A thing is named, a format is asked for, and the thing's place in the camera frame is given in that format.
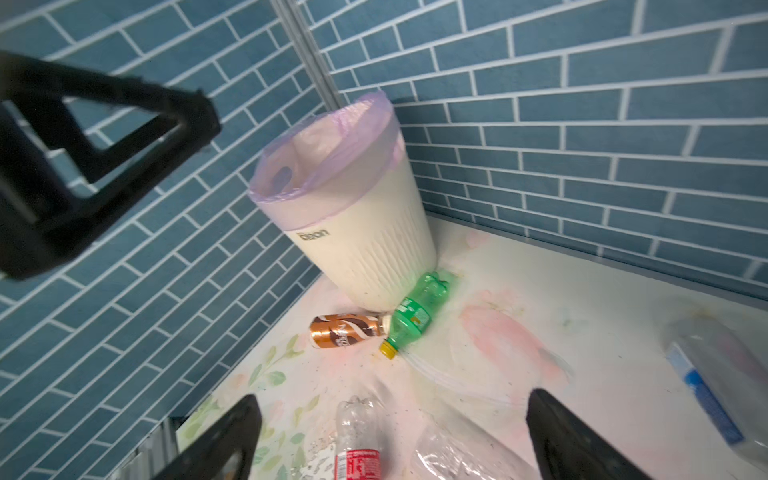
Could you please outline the brown coffee bottle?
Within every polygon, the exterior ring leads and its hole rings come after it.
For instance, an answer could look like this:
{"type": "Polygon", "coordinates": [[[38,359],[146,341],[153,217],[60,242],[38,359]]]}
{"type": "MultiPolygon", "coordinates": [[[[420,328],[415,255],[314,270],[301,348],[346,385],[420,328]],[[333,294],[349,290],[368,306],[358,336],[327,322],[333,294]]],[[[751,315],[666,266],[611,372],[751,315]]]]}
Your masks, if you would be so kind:
{"type": "Polygon", "coordinates": [[[309,325],[310,338],[320,349],[343,348],[386,336],[390,314],[333,314],[315,317],[309,325]]]}

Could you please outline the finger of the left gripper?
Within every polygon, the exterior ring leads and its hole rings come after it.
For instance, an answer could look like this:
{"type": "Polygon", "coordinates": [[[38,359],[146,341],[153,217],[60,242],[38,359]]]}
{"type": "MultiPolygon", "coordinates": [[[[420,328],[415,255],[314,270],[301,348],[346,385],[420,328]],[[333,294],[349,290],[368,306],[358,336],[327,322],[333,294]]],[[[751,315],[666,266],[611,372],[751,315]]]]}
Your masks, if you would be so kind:
{"type": "Polygon", "coordinates": [[[41,140],[1,111],[1,271],[28,279],[85,251],[156,185],[221,131],[211,100],[190,92],[1,54],[1,100],[41,140]],[[64,101],[136,107],[154,118],[96,147],[64,101]]]}

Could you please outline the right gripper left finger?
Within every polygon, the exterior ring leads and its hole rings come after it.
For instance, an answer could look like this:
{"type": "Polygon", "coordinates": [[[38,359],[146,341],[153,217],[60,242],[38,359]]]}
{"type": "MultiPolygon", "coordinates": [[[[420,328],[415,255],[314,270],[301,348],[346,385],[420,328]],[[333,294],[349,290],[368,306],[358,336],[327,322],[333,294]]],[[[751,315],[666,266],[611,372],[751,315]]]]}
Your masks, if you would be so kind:
{"type": "Polygon", "coordinates": [[[248,479],[261,427],[257,398],[247,394],[154,479],[248,479]]]}

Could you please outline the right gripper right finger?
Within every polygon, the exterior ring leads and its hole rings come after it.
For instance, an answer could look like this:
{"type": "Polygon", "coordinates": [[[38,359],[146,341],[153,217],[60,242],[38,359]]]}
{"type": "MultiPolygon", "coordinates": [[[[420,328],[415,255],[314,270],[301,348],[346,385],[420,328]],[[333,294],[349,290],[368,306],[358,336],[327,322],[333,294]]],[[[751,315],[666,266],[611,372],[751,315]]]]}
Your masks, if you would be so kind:
{"type": "Polygon", "coordinates": [[[650,479],[544,389],[531,391],[526,424],[544,479],[650,479]]]}

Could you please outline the green plastic bottle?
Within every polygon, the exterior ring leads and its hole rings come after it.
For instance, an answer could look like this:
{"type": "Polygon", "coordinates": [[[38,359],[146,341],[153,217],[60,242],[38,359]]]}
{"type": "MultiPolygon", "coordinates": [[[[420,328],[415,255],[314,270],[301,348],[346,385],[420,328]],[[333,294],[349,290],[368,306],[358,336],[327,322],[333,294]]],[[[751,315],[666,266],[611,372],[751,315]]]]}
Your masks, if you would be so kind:
{"type": "Polygon", "coordinates": [[[437,272],[422,275],[391,314],[379,351],[389,360],[419,340],[450,297],[450,284],[437,272]]]}

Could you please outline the clear bottle blue cap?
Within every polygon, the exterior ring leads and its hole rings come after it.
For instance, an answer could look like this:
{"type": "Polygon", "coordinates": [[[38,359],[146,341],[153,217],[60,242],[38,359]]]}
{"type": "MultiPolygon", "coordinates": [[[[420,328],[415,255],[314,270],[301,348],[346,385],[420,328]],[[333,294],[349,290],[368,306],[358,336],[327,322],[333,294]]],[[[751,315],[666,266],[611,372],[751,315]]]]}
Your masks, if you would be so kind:
{"type": "Polygon", "coordinates": [[[665,357],[726,444],[767,469],[767,367],[716,319],[687,316],[662,328],[665,357]]]}

